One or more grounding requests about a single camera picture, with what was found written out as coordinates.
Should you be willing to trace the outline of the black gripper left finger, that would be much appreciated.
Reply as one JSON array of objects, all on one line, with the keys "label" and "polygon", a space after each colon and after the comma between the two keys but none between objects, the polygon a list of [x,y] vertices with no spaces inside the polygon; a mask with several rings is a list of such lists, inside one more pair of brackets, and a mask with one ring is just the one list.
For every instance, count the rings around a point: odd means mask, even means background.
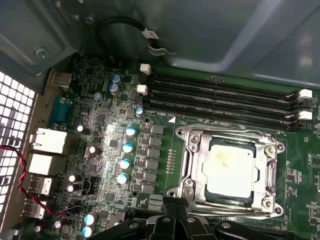
[{"label": "black gripper left finger", "polygon": [[149,217],[146,222],[127,219],[105,231],[89,237],[90,240],[174,240],[177,212],[174,197],[163,199],[163,213]]}]

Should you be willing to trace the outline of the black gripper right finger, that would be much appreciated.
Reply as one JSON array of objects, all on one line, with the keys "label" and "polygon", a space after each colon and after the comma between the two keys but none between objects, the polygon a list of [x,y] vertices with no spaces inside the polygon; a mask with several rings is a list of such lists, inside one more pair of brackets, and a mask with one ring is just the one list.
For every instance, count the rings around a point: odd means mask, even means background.
[{"label": "black gripper right finger", "polygon": [[222,220],[215,225],[205,218],[188,213],[188,201],[176,199],[176,216],[178,222],[190,240],[286,240],[286,233],[265,233],[239,223]]}]

